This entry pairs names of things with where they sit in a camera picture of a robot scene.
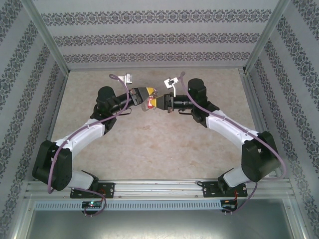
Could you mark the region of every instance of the metal bracket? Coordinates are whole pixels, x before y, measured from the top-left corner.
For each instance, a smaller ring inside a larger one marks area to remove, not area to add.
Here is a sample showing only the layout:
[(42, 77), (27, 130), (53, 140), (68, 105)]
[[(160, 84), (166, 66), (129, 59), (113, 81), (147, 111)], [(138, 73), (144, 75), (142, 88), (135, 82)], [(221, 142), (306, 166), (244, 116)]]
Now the metal bracket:
[(198, 181), (197, 185), (202, 187), (203, 190), (203, 196), (205, 198), (234, 198), (237, 195), (237, 198), (240, 197), (247, 197), (247, 188), (246, 184), (242, 183), (237, 185), (234, 188), (231, 188), (228, 190), (225, 194), (221, 192), (221, 190), (218, 187), (218, 181), (208, 181), (208, 182), (201, 182)]
[[(104, 195), (105, 198), (113, 198), (115, 190), (115, 183), (99, 183), (98, 193)], [(100, 198), (96, 194), (86, 193), (79, 190), (71, 189), (70, 198)]]

